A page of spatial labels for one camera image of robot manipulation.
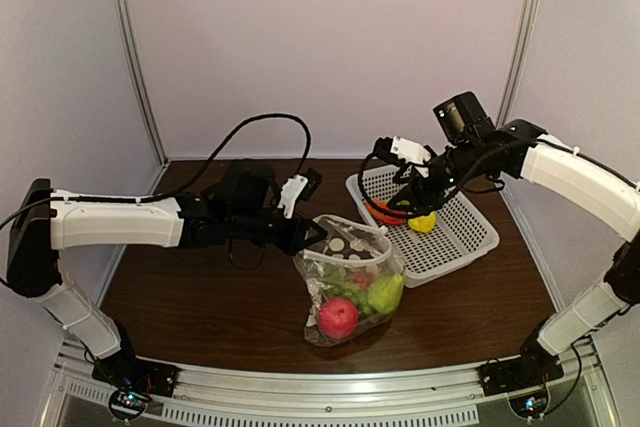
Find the red orange fake mango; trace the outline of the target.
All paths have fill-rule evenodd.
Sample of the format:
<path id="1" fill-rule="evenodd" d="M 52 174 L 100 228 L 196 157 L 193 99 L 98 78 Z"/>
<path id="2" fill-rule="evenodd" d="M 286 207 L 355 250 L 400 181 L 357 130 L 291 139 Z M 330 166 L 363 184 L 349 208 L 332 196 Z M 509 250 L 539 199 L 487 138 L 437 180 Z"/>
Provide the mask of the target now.
<path id="1" fill-rule="evenodd" d="M 387 226 L 400 226 L 406 222 L 405 213 L 390 209 L 387 202 L 382 199 L 375 199 L 372 202 L 366 202 L 365 207 L 369 215 L 379 223 Z"/>

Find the yellow fake lemon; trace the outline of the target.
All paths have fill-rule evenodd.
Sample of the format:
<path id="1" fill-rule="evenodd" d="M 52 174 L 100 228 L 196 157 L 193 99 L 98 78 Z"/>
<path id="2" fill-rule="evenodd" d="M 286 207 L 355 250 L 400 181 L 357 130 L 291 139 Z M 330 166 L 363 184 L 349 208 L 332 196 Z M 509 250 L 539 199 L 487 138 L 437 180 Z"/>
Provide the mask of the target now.
<path id="1" fill-rule="evenodd" d="M 428 234 L 434 230 L 437 223 L 437 216 L 432 212 L 425 216 L 415 217 L 407 221 L 408 227 L 417 233 Z"/>

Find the clear zip top bag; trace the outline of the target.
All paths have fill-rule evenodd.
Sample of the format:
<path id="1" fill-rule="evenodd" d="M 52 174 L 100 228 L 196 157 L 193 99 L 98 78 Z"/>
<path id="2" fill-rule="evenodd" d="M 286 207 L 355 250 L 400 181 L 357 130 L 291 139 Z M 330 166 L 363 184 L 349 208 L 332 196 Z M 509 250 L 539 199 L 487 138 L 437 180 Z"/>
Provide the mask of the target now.
<path id="1" fill-rule="evenodd" d="M 333 347 L 391 320 L 405 288 L 405 261 L 385 227 L 332 214 L 315 222 L 326 238 L 294 257 L 310 298 L 304 338 Z"/>

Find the red fake apple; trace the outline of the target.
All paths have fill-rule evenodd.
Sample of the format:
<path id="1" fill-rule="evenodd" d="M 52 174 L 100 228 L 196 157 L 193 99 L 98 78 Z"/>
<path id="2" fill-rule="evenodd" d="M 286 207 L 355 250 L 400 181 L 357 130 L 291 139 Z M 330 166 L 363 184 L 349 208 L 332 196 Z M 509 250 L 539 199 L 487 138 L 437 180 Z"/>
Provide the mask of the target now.
<path id="1" fill-rule="evenodd" d="M 359 323 L 359 311 L 348 299 L 334 297 L 325 302 L 317 315 L 319 330 L 331 339 L 349 337 Z"/>

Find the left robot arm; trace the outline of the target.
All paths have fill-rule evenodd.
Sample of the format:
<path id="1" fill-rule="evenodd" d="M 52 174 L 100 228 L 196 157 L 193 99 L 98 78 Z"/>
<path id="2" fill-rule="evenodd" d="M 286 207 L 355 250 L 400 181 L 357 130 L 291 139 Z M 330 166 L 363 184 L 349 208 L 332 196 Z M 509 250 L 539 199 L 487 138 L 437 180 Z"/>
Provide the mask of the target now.
<path id="1" fill-rule="evenodd" d="M 35 180 L 9 227 L 4 285 L 36 300 L 80 340 L 113 383 L 130 386 L 142 365 L 124 327 L 104 314 L 59 265 L 63 250 L 111 245 L 202 249 L 248 241 L 294 256 L 326 238 L 315 221 L 295 212 L 322 181 L 309 169 L 277 184 L 261 162 L 232 162 L 200 194 L 91 196 Z"/>

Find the green fake grapes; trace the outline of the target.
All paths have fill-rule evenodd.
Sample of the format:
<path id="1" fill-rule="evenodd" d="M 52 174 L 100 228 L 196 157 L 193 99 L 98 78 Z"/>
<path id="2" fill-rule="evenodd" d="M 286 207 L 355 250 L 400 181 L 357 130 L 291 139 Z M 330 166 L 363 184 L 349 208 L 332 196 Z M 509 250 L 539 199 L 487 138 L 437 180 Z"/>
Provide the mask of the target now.
<path id="1" fill-rule="evenodd" d="M 326 302 L 334 297 L 342 297 L 353 302 L 361 319 L 366 319 L 378 314 L 367 301 L 367 292 L 359 290 L 349 278 L 349 274 L 366 269 L 346 269 L 344 267 L 329 264 L 324 269 L 321 277 L 321 300 Z"/>

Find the white perforated plastic basket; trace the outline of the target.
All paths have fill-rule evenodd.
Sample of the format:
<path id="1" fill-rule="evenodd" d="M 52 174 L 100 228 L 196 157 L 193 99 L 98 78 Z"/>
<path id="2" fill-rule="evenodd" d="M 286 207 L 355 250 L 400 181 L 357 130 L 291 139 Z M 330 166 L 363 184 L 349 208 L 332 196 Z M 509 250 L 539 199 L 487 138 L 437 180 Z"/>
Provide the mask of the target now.
<path id="1" fill-rule="evenodd" d="M 347 178 L 345 185 L 363 222 L 387 229 L 386 236 L 404 258 L 408 288 L 466 267 L 499 245 L 496 229 L 461 193 L 435 213 L 435 225 L 430 231 L 419 232 L 407 224 L 387 225 L 376 220 L 367 209 L 355 174 Z"/>

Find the front aluminium rail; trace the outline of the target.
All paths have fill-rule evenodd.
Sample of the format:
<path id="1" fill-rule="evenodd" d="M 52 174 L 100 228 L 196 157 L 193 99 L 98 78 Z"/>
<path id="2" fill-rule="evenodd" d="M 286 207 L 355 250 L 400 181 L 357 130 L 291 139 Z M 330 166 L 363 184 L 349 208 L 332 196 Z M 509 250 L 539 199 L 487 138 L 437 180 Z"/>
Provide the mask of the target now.
<path id="1" fill-rule="evenodd" d="M 171 396 L 157 396 L 135 426 L 618 426 L 620 417 L 595 346 L 560 358 L 547 383 L 551 409 L 521 418 L 523 391 L 485 392 L 481 369 L 458 366 L 374 374 L 277 374 L 180 364 Z"/>

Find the right aluminium frame post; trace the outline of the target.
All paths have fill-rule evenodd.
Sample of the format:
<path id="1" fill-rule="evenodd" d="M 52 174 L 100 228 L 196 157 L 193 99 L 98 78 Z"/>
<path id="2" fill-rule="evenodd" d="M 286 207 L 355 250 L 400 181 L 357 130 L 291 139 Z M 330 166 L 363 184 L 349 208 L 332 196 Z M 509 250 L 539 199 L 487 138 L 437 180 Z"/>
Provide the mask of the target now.
<path id="1" fill-rule="evenodd" d="M 510 118 L 524 72 L 527 51 L 533 35 L 540 0 L 522 0 L 514 48 L 497 114 L 497 125 L 504 125 Z"/>

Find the aluminium frame post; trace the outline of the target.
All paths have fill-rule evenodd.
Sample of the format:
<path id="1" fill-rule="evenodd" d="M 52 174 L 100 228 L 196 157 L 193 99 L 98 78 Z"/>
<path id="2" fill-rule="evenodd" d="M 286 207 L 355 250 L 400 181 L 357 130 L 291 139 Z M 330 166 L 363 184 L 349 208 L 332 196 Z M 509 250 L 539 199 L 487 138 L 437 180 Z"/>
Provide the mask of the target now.
<path id="1" fill-rule="evenodd" d="M 124 48 L 125 60 L 129 70 L 136 103 L 141 120 L 148 137 L 155 162 L 159 166 L 168 163 L 159 128 L 153 113 L 147 85 L 144 78 L 142 62 L 135 38 L 133 18 L 129 6 L 129 0 L 114 0 L 116 16 L 119 24 L 120 35 Z"/>
<path id="2" fill-rule="evenodd" d="M 510 118 L 524 72 L 527 51 L 533 35 L 540 0 L 522 0 L 514 48 L 497 114 L 497 125 L 504 125 Z"/>

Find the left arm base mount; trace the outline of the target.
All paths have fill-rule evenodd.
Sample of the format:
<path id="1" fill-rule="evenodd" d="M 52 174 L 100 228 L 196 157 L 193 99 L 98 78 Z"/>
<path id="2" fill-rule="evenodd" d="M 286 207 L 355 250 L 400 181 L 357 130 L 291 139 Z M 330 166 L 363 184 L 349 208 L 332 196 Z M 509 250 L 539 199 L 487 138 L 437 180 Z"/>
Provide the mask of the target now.
<path id="1" fill-rule="evenodd" d="M 145 414 L 157 398 L 173 396 L 178 373 L 177 366 L 167 363 L 135 359 L 124 366 L 96 359 L 91 377 L 115 388 L 107 408 L 116 420 L 129 423 Z"/>

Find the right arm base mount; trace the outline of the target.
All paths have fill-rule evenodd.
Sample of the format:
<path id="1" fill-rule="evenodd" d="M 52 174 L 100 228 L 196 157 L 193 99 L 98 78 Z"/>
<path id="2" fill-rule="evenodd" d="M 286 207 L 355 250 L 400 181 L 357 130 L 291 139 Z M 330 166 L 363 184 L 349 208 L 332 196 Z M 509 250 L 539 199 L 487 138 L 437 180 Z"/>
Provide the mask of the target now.
<path id="1" fill-rule="evenodd" d="M 477 373 L 485 397 L 505 394 L 511 412 L 528 422 L 546 415 L 551 406 L 549 383 L 564 377 L 558 360 L 535 354 L 491 359 Z"/>

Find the left aluminium frame post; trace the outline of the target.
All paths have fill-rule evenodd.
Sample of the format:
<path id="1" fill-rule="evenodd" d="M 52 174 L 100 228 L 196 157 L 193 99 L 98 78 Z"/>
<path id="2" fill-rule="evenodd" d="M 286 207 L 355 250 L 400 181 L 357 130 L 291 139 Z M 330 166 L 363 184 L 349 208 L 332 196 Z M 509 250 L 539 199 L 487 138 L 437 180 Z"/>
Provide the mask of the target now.
<path id="1" fill-rule="evenodd" d="M 124 48 L 125 60 L 129 70 L 136 103 L 141 120 L 148 137 L 155 162 L 159 166 L 168 163 L 159 128 L 153 113 L 147 85 L 144 78 L 142 62 L 135 38 L 133 18 L 129 6 L 129 0 L 114 0 L 116 16 L 119 24 L 120 35 Z"/>

